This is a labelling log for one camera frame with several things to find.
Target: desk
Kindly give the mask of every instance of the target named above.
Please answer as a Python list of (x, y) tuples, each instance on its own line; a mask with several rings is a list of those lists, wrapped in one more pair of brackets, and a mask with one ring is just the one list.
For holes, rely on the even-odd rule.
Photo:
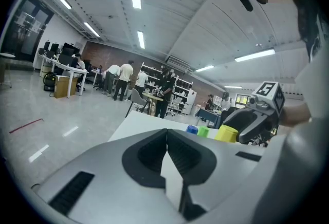
[[(119, 125), (117, 130), (113, 133), (108, 141), (115, 141), (125, 137), (162, 128), (185, 131), (188, 126), (188, 124), (178, 123), (158, 117), (152, 117), (133, 110)], [(209, 141), (216, 141), (212, 139), (215, 138), (217, 131), (218, 130), (215, 129), (209, 129)], [(171, 160), (168, 152), (165, 154), (162, 161), (161, 176), (166, 178), (166, 196), (173, 203), (174, 207), (178, 209), (182, 189), (182, 177), (173, 161)]]
[(221, 116), (218, 114), (200, 108), (200, 110), (195, 114), (195, 116), (199, 117), (197, 119), (196, 125), (199, 123), (200, 117), (202, 117), (208, 120), (207, 126), (209, 125), (210, 122), (213, 122), (215, 129), (220, 128)]
[(154, 95), (152, 95), (152, 94), (148, 94), (147, 92), (142, 92), (142, 94), (150, 99), (150, 106), (151, 106), (151, 109), (152, 109), (152, 102), (153, 102), (153, 100), (154, 100), (154, 113), (153, 113), (154, 115), (152, 115), (152, 110), (150, 110), (149, 112), (150, 112), (150, 115), (151, 115), (151, 116), (155, 116), (155, 112), (156, 112), (156, 102), (157, 102), (157, 101), (163, 101), (163, 99), (162, 99), (162, 98), (159, 98), (159, 97), (156, 97), (156, 96), (154, 96)]
[(55, 59), (49, 59), (44, 55), (40, 55), (38, 54), (38, 56), (40, 56), (42, 58), (42, 63), (41, 63), (41, 69), (40, 69), (40, 76), (41, 76), (41, 71), (42, 71), (42, 67), (45, 61), (47, 62), (52, 62), (52, 69), (51, 71), (54, 71), (55, 65), (63, 70), (69, 70), (71, 71), (70, 73), (70, 79), (69, 79), (69, 83), (68, 83), (68, 89), (67, 89), (67, 97), (70, 98), (70, 92), (71, 92), (71, 86), (72, 86), (72, 80), (73, 80), (73, 74), (74, 73), (80, 73), (83, 74), (83, 79), (82, 79), (82, 83), (81, 83), (81, 89), (80, 89), (80, 96), (82, 96), (82, 92), (83, 92), (83, 87), (84, 87), (84, 82), (86, 80), (86, 76), (88, 71), (86, 70), (82, 70), (82, 69), (78, 69), (78, 68), (73, 68), (73, 67), (69, 67), (69, 66), (65, 66), (62, 63), (56, 61)]
[(93, 83), (93, 88), (95, 88), (95, 82), (96, 82), (97, 75), (99, 74), (99, 71), (92, 70), (92, 73), (95, 74), (94, 83)]
[[(6, 58), (6, 59), (14, 59), (15, 58), (15, 55), (9, 54), (9, 53), (5, 53), (5, 52), (0, 52), (0, 57)], [(7, 63), (7, 67), (8, 67), (8, 73), (9, 73), (9, 83), (10, 83), (10, 88), (11, 88), (10, 65), (8, 63)]]

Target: jeans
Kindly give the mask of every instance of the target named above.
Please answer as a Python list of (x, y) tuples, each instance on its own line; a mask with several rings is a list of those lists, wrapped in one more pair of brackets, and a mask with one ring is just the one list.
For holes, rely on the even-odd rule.
[(160, 118), (164, 118), (166, 116), (168, 104), (169, 102), (167, 102), (165, 99), (163, 101), (157, 101), (155, 117), (158, 117), (158, 115), (160, 114)]
[(143, 99), (143, 94), (142, 94), (142, 92), (144, 92), (144, 87), (139, 87), (139, 86), (135, 85), (134, 89), (136, 89), (136, 90), (138, 91), (139, 96)]
[(125, 89), (127, 88), (127, 84), (128, 84), (128, 82), (126, 82), (126, 81), (118, 80), (117, 86), (115, 88), (115, 94), (113, 96), (113, 100), (116, 100), (117, 99), (118, 93), (119, 93), (119, 90), (120, 89), (121, 89), (120, 101), (123, 100), (123, 96), (124, 96)]
[(113, 87), (113, 81), (114, 81), (114, 74), (110, 73), (109, 71), (105, 74), (105, 81), (104, 81), (104, 87), (103, 90), (108, 90), (108, 93), (112, 93), (112, 87)]

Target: man in white shirt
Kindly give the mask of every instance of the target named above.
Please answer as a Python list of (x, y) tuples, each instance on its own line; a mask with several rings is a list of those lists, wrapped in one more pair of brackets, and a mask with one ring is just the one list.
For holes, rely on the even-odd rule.
[(225, 91), (223, 94), (223, 99), (221, 103), (222, 110), (228, 110), (231, 107), (232, 99), (230, 98), (230, 94)]
[(113, 82), (114, 82), (114, 78), (116, 76), (120, 76), (120, 67), (118, 65), (112, 65), (110, 68), (108, 68), (103, 73), (103, 79), (105, 79), (104, 87), (103, 87), (103, 94), (105, 94), (106, 90), (107, 90), (108, 97), (110, 97), (112, 95)]
[(143, 70), (137, 76), (137, 81), (134, 89), (138, 91), (141, 98), (143, 98), (142, 92), (144, 91), (145, 82), (147, 82), (148, 80), (149, 80), (148, 75)]
[(120, 101), (123, 101), (123, 96), (125, 89), (127, 88), (128, 81), (130, 79), (130, 76), (133, 74), (134, 69), (132, 68), (132, 64), (134, 61), (130, 60), (128, 61), (128, 64), (123, 64), (120, 67), (120, 78), (117, 82), (117, 86), (115, 88), (115, 94), (113, 96), (113, 100), (117, 100), (117, 96), (119, 93), (119, 90), (121, 89), (121, 94), (120, 94)]

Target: computer monitor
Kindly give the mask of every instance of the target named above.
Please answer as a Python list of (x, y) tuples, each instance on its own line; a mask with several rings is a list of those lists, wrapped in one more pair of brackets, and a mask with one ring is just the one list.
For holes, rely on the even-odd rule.
[(73, 46), (73, 45), (70, 45), (70, 44), (68, 44), (68, 43), (64, 43), (64, 45), (63, 45), (63, 49), (64, 48), (68, 48), (68, 49), (73, 49), (73, 53), (72, 54), (77, 54), (77, 53), (79, 53), (79, 51), (80, 51), (80, 49), (78, 49), (78, 48), (76, 48), (75, 46)]
[(71, 56), (60, 54), (58, 61), (65, 66), (71, 66), (73, 58)]
[(50, 42), (46, 41), (45, 46), (43, 46), (43, 49), (48, 50), (49, 45), (50, 45)]
[(74, 54), (74, 49), (63, 47), (62, 55), (72, 56)]
[(53, 58), (54, 55), (55, 55), (55, 52), (50, 51), (50, 50), (46, 50), (47, 58), (51, 59), (51, 58)]
[(58, 44), (53, 43), (53, 44), (51, 45), (50, 51), (53, 51), (54, 53), (56, 53), (57, 50), (58, 50)]
[(40, 54), (40, 55), (43, 55), (43, 53), (45, 53), (45, 49), (40, 48), (40, 49), (39, 49), (39, 54)]

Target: small table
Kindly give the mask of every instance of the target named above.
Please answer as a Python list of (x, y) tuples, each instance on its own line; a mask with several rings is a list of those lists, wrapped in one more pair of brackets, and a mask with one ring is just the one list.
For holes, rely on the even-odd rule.
[(152, 94), (148, 94), (147, 92), (142, 92), (142, 94), (150, 99), (150, 108), (152, 108), (152, 102), (153, 102), (153, 100), (154, 100), (154, 113), (152, 113), (151, 110), (150, 110), (150, 115), (151, 115), (151, 116), (155, 116), (155, 112), (156, 112), (156, 102), (157, 102), (157, 101), (163, 101), (163, 99), (162, 99), (162, 98), (159, 98), (159, 97), (156, 97), (156, 96), (154, 96), (154, 95), (152, 95)]
[(199, 118), (197, 119), (196, 125), (199, 123), (200, 117), (202, 117), (202, 118), (205, 118), (205, 119), (208, 120), (207, 126), (209, 125), (210, 122), (213, 122), (214, 123), (214, 128), (219, 129), (219, 124), (220, 124), (220, 121), (221, 121), (221, 116), (220, 115), (200, 108), (200, 110), (195, 114), (195, 116), (199, 116)]
[[(6, 59), (14, 59), (15, 55), (13, 54), (9, 54), (9, 53), (5, 53), (5, 52), (0, 52), (0, 57), (4, 57)], [(7, 63), (7, 67), (8, 67), (8, 73), (9, 73), (9, 83), (10, 83), (10, 88), (11, 88), (11, 77), (10, 77), (10, 65), (8, 64), (8, 62), (5, 62), (5, 64)]]

